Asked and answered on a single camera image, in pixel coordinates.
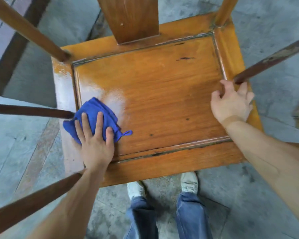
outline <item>microfiber cloth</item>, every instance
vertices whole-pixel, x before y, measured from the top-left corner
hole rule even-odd
[[[96,119],[98,116],[98,112],[103,112],[103,140],[106,141],[105,131],[107,127],[111,127],[114,133],[114,142],[120,140],[122,136],[132,135],[132,131],[127,131],[122,133],[120,127],[117,124],[117,117],[115,116],[114,112],[108,106],[103,104],[101,101],[93,97],[91,100],[85,102],[81,108],[75,113],[74,118],[70,121],[64,121],[63,127],[64,129],[70,133],[70,135],[74,138],[74,140],[81,144],[79,137],[76,134],[75,130],[75,120],[79,120],[80,125],[82,127],[82,113],[85,112],[88,115],[88,121],[90,124],[90,128],[92,134],[95,134],[95,126],[96,126]]]

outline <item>person's left arm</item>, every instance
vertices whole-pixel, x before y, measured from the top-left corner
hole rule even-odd
[[[82,143],[81,156],[87,169],[67,196],[28,236],[28,239],[84,238],[85,236],[96,194],[113,158],[113,131],[112,128],[107,128],[106,142],[104,142],[101,112],[98,113],[94,136],[85,113],[82,114],[83,130],[78,120],[75,122],[76,132]]]

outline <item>shoe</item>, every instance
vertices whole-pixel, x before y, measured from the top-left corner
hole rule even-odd
[[[198,179],[195,172],[182,173],[180,183],[182,192],[198,193]]]
[[[128,183],[128,197],[132,201],[134,197],[146,197],[145,186],[142,181],[135,181]]]

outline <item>pant leg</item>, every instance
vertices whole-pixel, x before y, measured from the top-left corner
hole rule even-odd
[[[194,193],[177,199],[176,224],[180,239],[212,239],[206,208]]]
[[[131,226],[124,239],[158,239],[154,207],[142,197],[134,197],[126,211]]]

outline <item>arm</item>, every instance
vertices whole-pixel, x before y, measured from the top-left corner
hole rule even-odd
[[[95,135],[85,113],[82,128],[75,121],[76,132],[82,143],[81,156],[87,169],[67,196],[49,216],[28,236],[28,239],[84,238],[93,203],[104,173],[113,158],[113,131],[106,130],[106,142],[102,138],[103,114],[98,113]]]
[[[222,80],[225,94],[212,93],[211,108],[215,118],[246,159],[299,219],[299,148],[267,136],[246,123],[254,97],[243,83],[234,90],[233,83]]]

